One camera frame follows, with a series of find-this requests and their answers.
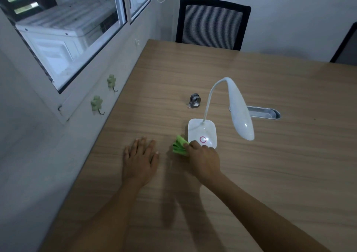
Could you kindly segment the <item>person's right hand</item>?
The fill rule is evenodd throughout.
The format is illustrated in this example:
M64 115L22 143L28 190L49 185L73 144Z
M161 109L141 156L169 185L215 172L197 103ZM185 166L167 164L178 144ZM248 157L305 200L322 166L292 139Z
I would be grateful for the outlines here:
M189 144L195 148L188 156L191 171L203 185L210 187L222 176L219 155L213 147L202 146L197 141Z

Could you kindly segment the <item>person's left hand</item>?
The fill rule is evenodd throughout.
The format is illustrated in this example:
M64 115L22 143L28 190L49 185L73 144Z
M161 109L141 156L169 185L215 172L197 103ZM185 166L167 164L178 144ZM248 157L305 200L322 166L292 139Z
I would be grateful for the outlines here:
M152 170L152 157L156 152L156 140L146 142L144 155L140 155L140 139L130 146L130 161L123 162L122 185L141 188L148 184L157 171Z

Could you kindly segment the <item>green cloth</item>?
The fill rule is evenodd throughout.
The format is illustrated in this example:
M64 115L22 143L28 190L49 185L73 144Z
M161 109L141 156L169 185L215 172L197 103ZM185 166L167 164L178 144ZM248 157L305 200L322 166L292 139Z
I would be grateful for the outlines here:
M189 145L189 142L185 140L181 135L176 136L176 141L172 144L172 152L174 154L182 155L188 157L189 154L185 149L184 145Z

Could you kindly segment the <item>person's right forearm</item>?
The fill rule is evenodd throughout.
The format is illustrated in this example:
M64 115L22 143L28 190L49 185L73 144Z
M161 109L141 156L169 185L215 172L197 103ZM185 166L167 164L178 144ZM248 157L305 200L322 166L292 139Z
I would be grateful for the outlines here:
M331 252L221 172L199 180L230 209L264 252Z

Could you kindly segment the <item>person's left forearm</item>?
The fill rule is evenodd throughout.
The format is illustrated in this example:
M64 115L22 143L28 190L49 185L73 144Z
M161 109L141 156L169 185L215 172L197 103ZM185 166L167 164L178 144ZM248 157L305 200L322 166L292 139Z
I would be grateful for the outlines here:
M66 252L121 252L140 189L150 176L126 178L119 190L76 234Z

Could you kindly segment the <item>white gooseneck desk lamp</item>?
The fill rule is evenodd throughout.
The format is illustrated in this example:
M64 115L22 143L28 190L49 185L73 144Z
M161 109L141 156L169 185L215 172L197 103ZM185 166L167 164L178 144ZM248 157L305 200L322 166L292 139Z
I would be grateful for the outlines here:
M216 126L212 121L207 119L207 114L214 89L218 84L224 81L227 83L228 87L230 113L235 130L242 138L248 141L254 140L255 133L252 119L245 100L234 81L229 77L225 77L213 85L208 96L203 119L190 119L187 133L189 142L197 141L201 146L217 147L218 140Z

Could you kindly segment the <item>white framed window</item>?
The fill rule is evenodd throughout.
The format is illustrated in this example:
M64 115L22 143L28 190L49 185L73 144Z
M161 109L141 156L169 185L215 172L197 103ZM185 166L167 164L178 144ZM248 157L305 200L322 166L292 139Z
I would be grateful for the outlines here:
M61 5L69 0L0 0L0 53L3 53L18 73L28 81L33 91L49 110L64 123L70 119L90 89L104 72L106 61L114 53L115 41L127 38L132 23L152 0L115 0L118 21L92 46L76 59L73 77L58 91L51 82L28 43L15 24L32 15Z

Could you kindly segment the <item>black mesh office chair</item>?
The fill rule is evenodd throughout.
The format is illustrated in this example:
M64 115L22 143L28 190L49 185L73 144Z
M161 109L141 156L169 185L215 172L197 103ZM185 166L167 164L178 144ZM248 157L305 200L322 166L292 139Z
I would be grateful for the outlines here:
M251 7L221 0L180 0L177 43L240 51Z

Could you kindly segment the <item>white outdoor air conditioner unit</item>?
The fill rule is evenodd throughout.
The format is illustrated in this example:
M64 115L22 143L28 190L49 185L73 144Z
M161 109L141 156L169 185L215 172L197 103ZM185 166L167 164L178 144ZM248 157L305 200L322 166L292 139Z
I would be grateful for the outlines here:
M15 27L59 91L76 73L76 59L117 21L115 0L69 0Z

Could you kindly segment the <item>black chair backrest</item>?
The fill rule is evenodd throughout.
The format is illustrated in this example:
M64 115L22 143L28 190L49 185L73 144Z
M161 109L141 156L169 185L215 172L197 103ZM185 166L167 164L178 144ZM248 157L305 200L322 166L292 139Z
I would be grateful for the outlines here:
M357 66L357 21L349 29L330 63Z

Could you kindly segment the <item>green clover wall hook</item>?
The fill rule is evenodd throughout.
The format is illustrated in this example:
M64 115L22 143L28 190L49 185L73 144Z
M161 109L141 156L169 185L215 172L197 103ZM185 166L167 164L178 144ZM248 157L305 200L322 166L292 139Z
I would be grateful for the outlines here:
M113 74L110 74L107 78L107 84L108 88L111 88L114 92L118 92L118 90L115 90L116 87L116 78Z
M103 99L100 96L95 95L90 103L91 103L92 112L96 111L99 113L99 115L105 114L105 112L101 113L100 111L102 109L102 103L103 103Z

